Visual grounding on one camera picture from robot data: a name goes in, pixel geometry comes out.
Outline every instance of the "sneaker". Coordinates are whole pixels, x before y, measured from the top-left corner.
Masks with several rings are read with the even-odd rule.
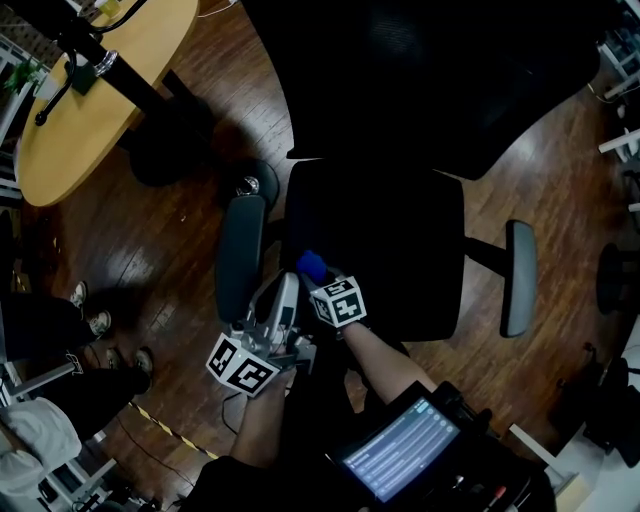
[[[114,347],[107,349],[107,363],[109,365],[109,370],[119,370],[124,367],[122,356],[117,348]]]
[[[153,374],[153,357],[151,355],[151,350],[147,347],[142,347],[140,350],[136,351],[136,368],[140,368],[144,373],[146,373],[151,379]]]
[[[89,319],[89,327],[91,327],[91,332],[96,336],[96,339],[101,338],[111,327],[111,314],[108,311],[98,313],[98,316]]]
[[[71,294],[71,297],[69,298],[69,300],[71,301],[71,304],[73,304],[75,307],[77,307],[79,310],[82,311],[82,306],[84,305],[84,302],[87,300],[88,294],[89,292],[87,289],[87,283],[85,283],[84,281],[80,281],[77,284],[76,289]]]

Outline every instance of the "wooden floor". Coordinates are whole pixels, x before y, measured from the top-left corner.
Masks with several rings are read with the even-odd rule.
[[[223,5],[205,1],[202,8]],[[285,159],[291,123],[278,79],[242,6],[199,20],[175,70],[223,118],[215,134],[217,151],[226,158],[266,159],[277,169],[284,196],[293,164]],[[473,407],[493,409],[496,430],[517,422],[552,450],[558,437],[547,414],[558,396],[556,381],[584,364],[585,342],[605,357],[619,343],[620,316],[604,318],[595,304],[598,255],[611,241],[637,247],[615,159],[597,151],[607,139],[608,117],[585,89],[522,135],[484,179],[464,184],[468,235],[503,244],[511,218],[535,229],[539,295],[531,331],[515,340],[500,338],[501,280],[468,261],[455,336],[410,347],[434,380],[448,379]],[[228,393],[204,368],[221,328],[213,267],[223,217],[217,187],[216,173],[202,169],[174,186],[147,188],[136,182],[127,154],[116,148],[68,199],[38,211],[26,207],[24,214],[49,216],[43,243],[55,237],[61,248],[57,270],[40,284],[67,296],[84,279],[97,305],[111,310],[114,332],[96,344],[102,364],[107,346],[117,344],[127,357],[150,346],[156,380],[138,403],[197,444],[224,454],[233,441],[220,419]],[[282,198],[275,215],[282,215],[281,206]],[[230,404],[232,418],[240,406]],[[130,409],[120,417],[147,450],[197,478],[206,457]],[[117,424],[103,445],[135,477],[137,488],[164,499],[165,508],[177,492],[189,491]]]

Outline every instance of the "display screen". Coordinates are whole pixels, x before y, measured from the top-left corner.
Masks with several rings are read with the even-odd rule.
[[[386,502],[422,473],[459,433],[460,429],[420,398],[343,462]]]

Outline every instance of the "person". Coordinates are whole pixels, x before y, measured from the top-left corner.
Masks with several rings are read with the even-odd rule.
[[[115,349],[107,358],[109,369],[63,377],[45,388],[44,397],[0,409],[0,493],[39,497],[47,474],[77,457],[83,441],[151,387],[148,348],[136,352],[133,368]]]
[[[371,424],[414,382],[431,392],[436,385],[401,344],[392,347],[357,322],[342,334],[344,344],[318,343],[313,372],[296,375],[286,400],[291,376],[281,374],[247,401],[229,456],[204,466],[181,512],[362,507],[335,477],[326,450]],[[354,413],[344,386],[349,366],[369,390],[361,414]]]
[[[76,286],[69,300],[29,293],[0,295],[0,363],[33,359],[96,341],[111,327],[111,315],[84,316],[88,289]]]

